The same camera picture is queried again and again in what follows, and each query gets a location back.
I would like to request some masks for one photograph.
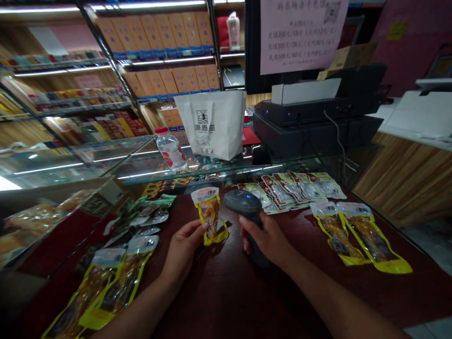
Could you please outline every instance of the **white box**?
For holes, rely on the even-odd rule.
[[[307,80],[292,85],[272,86],[272,103],[296,104],[336,97],[341,79]]]

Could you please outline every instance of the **wooden wall panel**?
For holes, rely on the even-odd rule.
[[[452,215],[452,153],[385,133],[385,147],[353,192],[390,220],[408,227]]]

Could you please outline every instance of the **qr code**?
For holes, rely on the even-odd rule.
[[[325,6],[325,19],[323,23],[335,24],[338,19],[338,13],[340,9],[340,1],[338,2],[327,2]]]

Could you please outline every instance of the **right hand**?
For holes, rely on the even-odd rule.
[[[262,253],[275,265],[284,269],[291,262],[295,249],[289,244],[281,232],[276,221],[269,217],[263,210],[259,213],[263,229],[261,230],[251,220],[239,216],[240,235],[243,238],[243,248],[247,254],[251,254],[252,246],[248,240],[247,232],[253,237]]]

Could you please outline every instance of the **pink sign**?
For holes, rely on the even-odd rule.
[[[331,65],[348,0],[261,0],[260,7],[261,75]]]

